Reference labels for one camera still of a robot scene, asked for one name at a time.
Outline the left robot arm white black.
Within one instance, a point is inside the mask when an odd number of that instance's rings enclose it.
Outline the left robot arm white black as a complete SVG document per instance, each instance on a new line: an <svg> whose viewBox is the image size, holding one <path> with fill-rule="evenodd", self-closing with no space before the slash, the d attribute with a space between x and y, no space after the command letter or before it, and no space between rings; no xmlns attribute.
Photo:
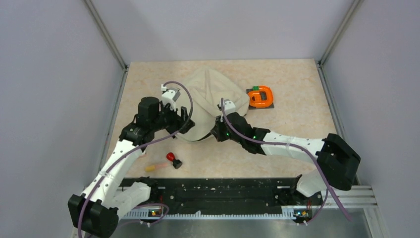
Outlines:
<svg viewBox="0 0 420 238"><path fill-rule="evenodd" d="M133 120L122 129L115 148L94 180L80 195L72 195L68 208L77 237L85 234L98 238L110 237L122 217L141 203L153 205L159 192L144 182L135 182L117 193L132 164L145 154L146 148L175 136L185 134L193 126L194 103L177 108L178 96L166 91L161 98L144 97L138 104Z"/></svg>

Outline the beige canvas student bag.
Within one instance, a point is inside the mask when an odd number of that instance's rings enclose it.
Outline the beige canvas student bag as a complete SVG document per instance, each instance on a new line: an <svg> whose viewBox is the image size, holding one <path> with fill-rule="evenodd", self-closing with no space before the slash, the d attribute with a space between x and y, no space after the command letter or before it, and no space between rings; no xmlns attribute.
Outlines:
<svg viewBox="0 0 420 238"><path fill-rule="evenodd" d="M185 107L187 112L193 109L191 120L195 125L185 134L178 133L176 138L186 142L198 142L211 136L215 119L221 115L218 108L220 99L230 100L239 115L246 115L249 108L249 96L221 72L207 66L198 68L192 75L182 81L191 94L193 105L184 90L176 100L177 108Z"/></svg>

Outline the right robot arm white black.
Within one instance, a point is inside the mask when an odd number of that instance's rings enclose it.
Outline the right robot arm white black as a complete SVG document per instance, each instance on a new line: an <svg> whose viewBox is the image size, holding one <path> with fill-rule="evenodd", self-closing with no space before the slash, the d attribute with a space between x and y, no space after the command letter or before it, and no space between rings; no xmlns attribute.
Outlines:
<svg viewBox="0 0 420 238"><path fill-rule="evenodd" d="M238 113L218 116L211 134L218 142L233 140L252 154L279 155L314 163L315 170L298 176L290 197L304 204L315 193L329 186L348 191L352 188L361 158L339 135L330 133L323 139L282 135L269 129L252 127Z"/></svg>

